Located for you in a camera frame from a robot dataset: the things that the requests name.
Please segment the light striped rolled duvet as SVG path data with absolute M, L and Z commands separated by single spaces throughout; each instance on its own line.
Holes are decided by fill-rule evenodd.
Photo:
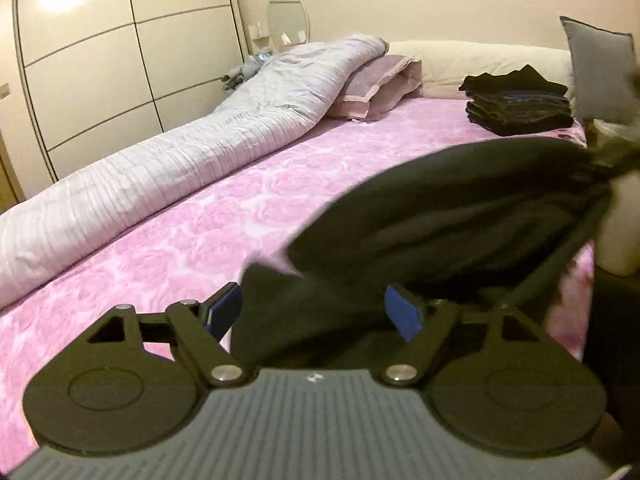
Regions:
M 387 50 L 380 37 L 354 35 L 275 55 L 213 113 L 97 160 L 2 214 L 2 307 L 183 197 L 300 139 L 347 79 Z

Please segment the pink floral bed blanket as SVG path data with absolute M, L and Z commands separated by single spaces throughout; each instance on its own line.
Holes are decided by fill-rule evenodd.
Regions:
M 149 218 L 1 318 L 1 467 L 35 449 L 29 379 L 116 304 L 160 312 L 203 300 L 280 249 L 335 196 L 378 172 L 489 138 L 460 100 L 408 99 L 377 122 L 326 119 L 306 136 Z

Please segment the stack of folded dark clothes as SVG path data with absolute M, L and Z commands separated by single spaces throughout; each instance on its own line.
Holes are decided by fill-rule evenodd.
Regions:
M 574 124 L 567 86 L 548 81 L 533 66 L 505 75 L 466 76 L 459 91 L 469 99 L 469 121 L 497 136 L 521 136 Z

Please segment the black shirt garment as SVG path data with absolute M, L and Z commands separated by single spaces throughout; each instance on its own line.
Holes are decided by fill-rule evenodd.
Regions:
M 541 321 L 568 263 L 596 234 L 612 182 L 594 151 L 546 136 L 456 145 L 334 200 L 241 280 L 231 352 L 247 367 L 363 368 L 402 346 L 383 296 L 514 304 Z

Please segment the wooden door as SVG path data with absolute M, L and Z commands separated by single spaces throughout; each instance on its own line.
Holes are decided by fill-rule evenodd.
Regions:
M 9 152 L 3 138 L 0 138 L 1 155 L 1 212 L 6 212 L 17 204 L 24 202 L 25 194 L 18 182 Z

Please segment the white panelled wardrobe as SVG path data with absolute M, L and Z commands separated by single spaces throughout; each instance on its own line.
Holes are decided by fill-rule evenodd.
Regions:
M 211 113 L 247 54 L 238 0 L 13 0 L 29 115 L 62 179 Z

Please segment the mauve pillow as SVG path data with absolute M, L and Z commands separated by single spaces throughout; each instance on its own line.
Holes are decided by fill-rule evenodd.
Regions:
M 350 76 L 326 117 L 379 120 L 406 96 L 420 93 L 422 62 L 388 54 L 367 62 Z

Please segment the white round side table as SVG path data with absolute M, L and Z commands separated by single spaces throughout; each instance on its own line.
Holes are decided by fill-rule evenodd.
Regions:
M 612 193 L 596 239 L 596 263 L 602 270 L 626 278 L 639 271 L 639 171 L 615 179 Z

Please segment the round vanity mirror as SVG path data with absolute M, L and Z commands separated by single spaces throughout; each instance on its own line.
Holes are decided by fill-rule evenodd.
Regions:
M 290 50 L 309 40 L 307 13 L 300 0 L 269 0 L 267 18 L 269 37 L 277 52 Z

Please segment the long white bolster pillow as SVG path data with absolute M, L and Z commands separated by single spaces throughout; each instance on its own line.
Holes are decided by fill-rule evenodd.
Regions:
M 464 99 L 459 87 L 466 76 L 505 75 L 530 65 L 544 78 L 564 84 L 565 96 L 573 99 L 574 78 L 567 50 L 458 40 L 406 40 L 392 41 L 388 53 L 422 63 L 424 98 Z

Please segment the grey square cushion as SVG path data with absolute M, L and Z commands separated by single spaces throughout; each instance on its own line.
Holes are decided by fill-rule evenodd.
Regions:
M 628 82 L 637 67 L 634 37 L 568 16 L 561 16 L 560 22 L 572 60 L 577 117 L 630 124 L 638 108 Z

